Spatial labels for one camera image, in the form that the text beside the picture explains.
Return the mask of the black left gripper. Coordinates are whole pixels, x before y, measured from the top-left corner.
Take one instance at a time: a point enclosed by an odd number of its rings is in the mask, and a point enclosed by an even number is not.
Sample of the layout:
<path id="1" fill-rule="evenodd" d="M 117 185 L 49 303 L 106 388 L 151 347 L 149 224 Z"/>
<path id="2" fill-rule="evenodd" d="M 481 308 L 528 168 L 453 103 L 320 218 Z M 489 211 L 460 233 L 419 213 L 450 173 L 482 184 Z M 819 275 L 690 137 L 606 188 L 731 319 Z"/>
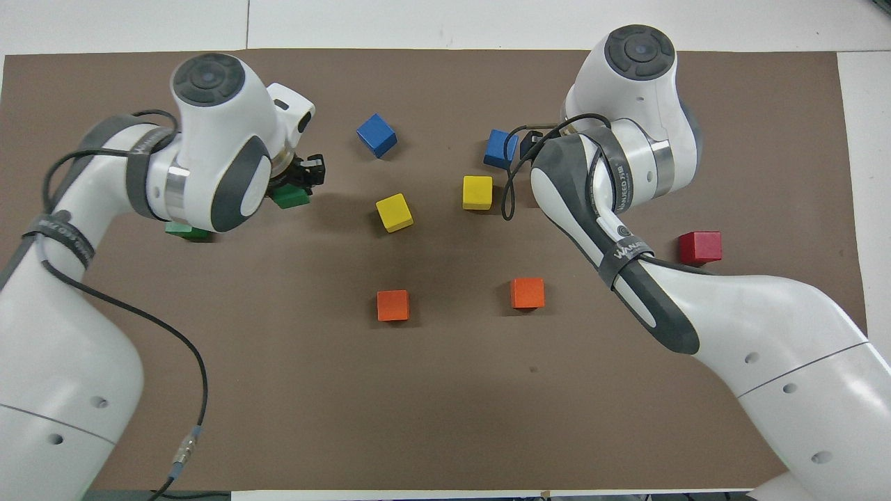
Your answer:
<path id="1" fill-rule="evenodd" d="M 271 194 L 287 186 L 293 186 L 312 195 L 315 186 L 325 181 L 324 155 L 314 154 L 305 159 L 294 157 L 289 165 L 271 178 Z"/>

